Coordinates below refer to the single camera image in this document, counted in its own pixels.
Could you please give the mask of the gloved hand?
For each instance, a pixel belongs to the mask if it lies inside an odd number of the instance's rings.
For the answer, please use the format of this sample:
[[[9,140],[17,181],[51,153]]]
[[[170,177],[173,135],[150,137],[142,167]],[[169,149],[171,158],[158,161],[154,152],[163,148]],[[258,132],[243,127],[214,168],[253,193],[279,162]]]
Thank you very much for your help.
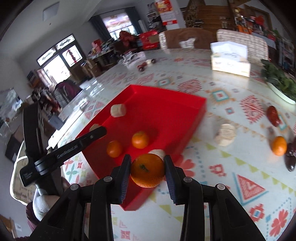
[[[36,189],[33,199],[33,212],[38,221],[45,217],[58,199],[59,197],[56,195],[41,195],[39,190]]]

